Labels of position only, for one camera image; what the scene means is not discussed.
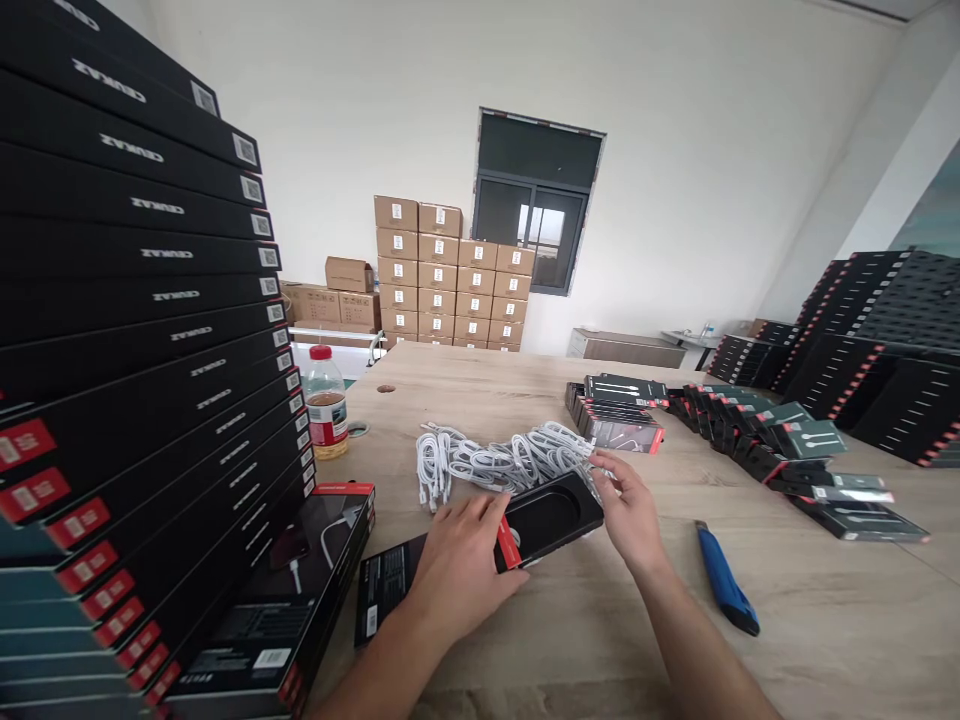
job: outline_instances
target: plastic bottle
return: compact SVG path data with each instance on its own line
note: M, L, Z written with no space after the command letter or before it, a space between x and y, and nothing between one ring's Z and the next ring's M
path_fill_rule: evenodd
M310 372L303 388L317 460L332 460L347 451L347 389L332 358L329 345L310 348Z

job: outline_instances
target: bottle label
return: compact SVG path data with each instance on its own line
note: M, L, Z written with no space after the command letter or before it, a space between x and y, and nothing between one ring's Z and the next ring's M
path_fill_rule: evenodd
M310 440L329 447L347 437L347 399L342 393L322 392L307 398Z

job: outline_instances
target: hand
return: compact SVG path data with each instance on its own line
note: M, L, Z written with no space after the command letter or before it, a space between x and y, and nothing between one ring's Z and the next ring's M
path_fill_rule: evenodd
M448 646L473 632L530 579L525 570L498 575L494 564L497 528L509 502L506 493L477 496L441 507L433 519L401 607L425 620Z
M615 479L611 479L599 470L591 470L603 500L607 534L630 572L634 576L648 575L669 567L653 495L637 471L605 450L597 450L590 462L614 474Z

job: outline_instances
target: red bottle cap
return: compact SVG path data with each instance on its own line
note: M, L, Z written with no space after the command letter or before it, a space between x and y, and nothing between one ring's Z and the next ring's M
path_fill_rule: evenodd
M329 345L314 345L310 348L311 360L329 360L333 357L333 350Z

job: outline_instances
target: coiled white cable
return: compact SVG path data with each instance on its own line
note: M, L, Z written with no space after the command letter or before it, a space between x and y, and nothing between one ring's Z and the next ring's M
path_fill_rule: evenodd
M435 513L450 501L453 478L493 492L521 493L576 472L599 501L588 458L593 444L558 422L514 435L509 444L483 447L452 427L426 423L417 438L420 504Z

